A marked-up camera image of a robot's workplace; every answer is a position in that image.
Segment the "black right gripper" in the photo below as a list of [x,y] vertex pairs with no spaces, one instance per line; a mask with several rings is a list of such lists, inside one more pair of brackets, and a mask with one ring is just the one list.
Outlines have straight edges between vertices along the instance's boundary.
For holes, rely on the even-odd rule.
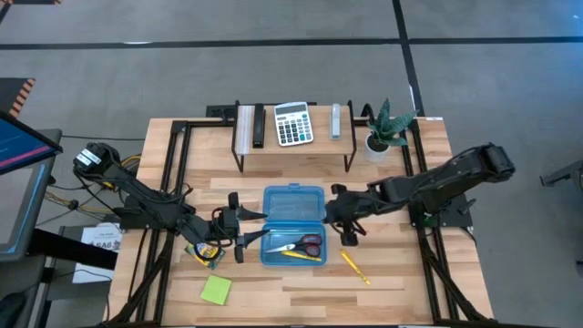
[[[350,191],[343,184],[332,184],[333,200],[326,205],[326,223],[359,220],[372,214],[372,194],[369,191]],[[342,224],[341,243],[346,247],[358,245],[357,230],[352,223]]]

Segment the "red black handled scissors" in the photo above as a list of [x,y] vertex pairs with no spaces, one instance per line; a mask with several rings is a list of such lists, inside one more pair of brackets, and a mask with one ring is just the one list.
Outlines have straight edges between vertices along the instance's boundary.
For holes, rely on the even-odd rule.
[[293,243],[267,250],[267,253],[282,251],[301,251],[311,257],[321,254],[322,236],[320,234],[306,234]]

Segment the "blue translucent plastic pencil case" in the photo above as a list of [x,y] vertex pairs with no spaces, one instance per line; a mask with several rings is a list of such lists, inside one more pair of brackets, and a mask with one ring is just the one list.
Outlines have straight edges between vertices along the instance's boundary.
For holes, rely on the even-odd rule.
[[[323,225],[325,217],[324,191],[317,186],[292,183],[287,186],[269,186],[263,195],[263,213],[267,215],[263,229],[270,232],[261,237],[261,262],[266,266],[308,267],[322,266],[327,261],[327,236]],[[322,262],[287,257],[281,252],[267,250],[293,243],[306,234],[322,236]]]

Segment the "yellow pen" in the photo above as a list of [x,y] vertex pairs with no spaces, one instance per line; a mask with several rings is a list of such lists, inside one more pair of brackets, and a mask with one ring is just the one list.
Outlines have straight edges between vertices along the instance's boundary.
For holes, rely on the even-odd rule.
[[363,274],[360,268],[356,265],[356,263],[351,258],[350,254],[345,250],[340,250],[340,254],[343,259],[347,262],[347,264],[355,271],[355,273],[359,276],[359,278],[366,284],[371,285],[370,280]]

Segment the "yellow highlighter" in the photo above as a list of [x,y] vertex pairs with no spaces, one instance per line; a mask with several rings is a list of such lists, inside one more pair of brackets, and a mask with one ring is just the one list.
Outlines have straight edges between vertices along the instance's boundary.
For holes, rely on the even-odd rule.
[[322,258],[320,257],[314,257],[314,256],[310,256],[310,255],[305,255],[303,253],[297,252],[297,251],[282,251],[281,255],[287,256],[287,257],[293,257],[293,258],[298,258],[298,259],[303,259],[303,260],[307,260],[307,261],[317,261],[317,262],[322,262]]

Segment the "green sticky note pad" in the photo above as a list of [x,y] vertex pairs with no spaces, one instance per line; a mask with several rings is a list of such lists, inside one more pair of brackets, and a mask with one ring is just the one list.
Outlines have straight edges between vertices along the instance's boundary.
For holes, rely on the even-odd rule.
[[230,292],[232,281],[216,275],[210,275],[202,289],[200,298],[203,301],[224,305]]

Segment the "green yellow crayon box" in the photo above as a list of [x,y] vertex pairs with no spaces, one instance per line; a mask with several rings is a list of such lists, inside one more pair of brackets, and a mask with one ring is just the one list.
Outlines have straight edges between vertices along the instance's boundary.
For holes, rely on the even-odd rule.
[[198,243],[196,245],[188,243],[184,251],[211,270],[215,270],[218,267],[226,254],[222,248],[210,246],[206,243]]

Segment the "wooden shelf with black legs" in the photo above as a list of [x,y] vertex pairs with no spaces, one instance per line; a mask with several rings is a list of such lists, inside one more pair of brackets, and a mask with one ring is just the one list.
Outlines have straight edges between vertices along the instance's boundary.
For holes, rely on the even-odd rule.
[[355,136],[355,119],[353,116],[353,105],[348,103],[342,108],[341,116],[341,138],[338,140],[330,139],[330,112],[332,105],[309,105],[310,118],[312,121],[312,129],[314,133],[314,141],[309,144],[293,147],[282,147],[279,145],[277,139],[277,131],[275,126],[273,109],[275,106],[264,105],[265,115],[265,129],[264,129],[264,143],[262,149],[254,149],[252,147],[247,155],[239,156],[235,151],[236,130],[237,130],[237,116],[233,123],[233,137],[231,143],[231,152],[235,158],[235,162],[239,171],[244,171],[244,159],[249,155],[342,155],[344,161],[344,169],[349,170],[352,166],[353,158],[357,150],[357,142]]

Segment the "white rectangular block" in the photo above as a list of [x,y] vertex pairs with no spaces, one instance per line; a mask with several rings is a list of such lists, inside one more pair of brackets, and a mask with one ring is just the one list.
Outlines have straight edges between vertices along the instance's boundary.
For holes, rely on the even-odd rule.
[[251,150],[252,121],[254,106],[239,106],[235,151],[239,156],[247,155]]

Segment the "green snake plant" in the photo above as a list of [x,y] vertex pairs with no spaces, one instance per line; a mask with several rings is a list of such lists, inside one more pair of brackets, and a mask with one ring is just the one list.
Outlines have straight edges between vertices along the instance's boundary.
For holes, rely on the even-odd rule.
[[367,145],[376,152],[382,152],[390,147],[401,147],[406,144],[403,137],[400,136],[408,126],[413,122],[417,115],[417,110],[413,110],[394,118],[390,117],[391,103],[387,98],[374,120],[369,123],[371,135],[367,140]]

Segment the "black stapler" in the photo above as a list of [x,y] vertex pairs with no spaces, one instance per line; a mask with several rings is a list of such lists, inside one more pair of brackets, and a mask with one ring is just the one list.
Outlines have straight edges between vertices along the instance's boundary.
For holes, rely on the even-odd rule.
[[252,131],[252,147],[254,149],[262,149],[264,143],[264,129],[265,129],[265,107],[262,103],[257,103],[253,111],[253,131]]

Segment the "white desk calculator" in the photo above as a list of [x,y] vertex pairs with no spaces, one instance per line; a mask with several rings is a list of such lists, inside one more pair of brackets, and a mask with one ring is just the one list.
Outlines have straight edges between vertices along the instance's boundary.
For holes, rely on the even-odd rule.
[[273,109],[277,139],[282,147],[309,144],[314,141],[307,102],[289,102]]

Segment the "grey monitor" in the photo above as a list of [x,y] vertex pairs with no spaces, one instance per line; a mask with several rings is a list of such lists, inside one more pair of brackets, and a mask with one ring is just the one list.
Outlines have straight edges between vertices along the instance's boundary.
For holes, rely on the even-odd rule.
[[26,256],[49,175],[37,164],[0,176],[0,262]]

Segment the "monitor with blue screen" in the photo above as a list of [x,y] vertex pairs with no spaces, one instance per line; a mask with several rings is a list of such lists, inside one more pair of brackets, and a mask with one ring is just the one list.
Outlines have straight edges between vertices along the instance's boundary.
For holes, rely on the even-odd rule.
[[62,151],[55,141],[0,112],[0,175],[53,158]]

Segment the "black orange striped mat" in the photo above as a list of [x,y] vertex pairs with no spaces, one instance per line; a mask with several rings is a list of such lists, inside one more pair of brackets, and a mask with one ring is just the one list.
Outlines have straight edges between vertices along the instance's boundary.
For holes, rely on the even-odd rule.
[[0,77],[0,112],[18,118],[35,83],[31,77]]

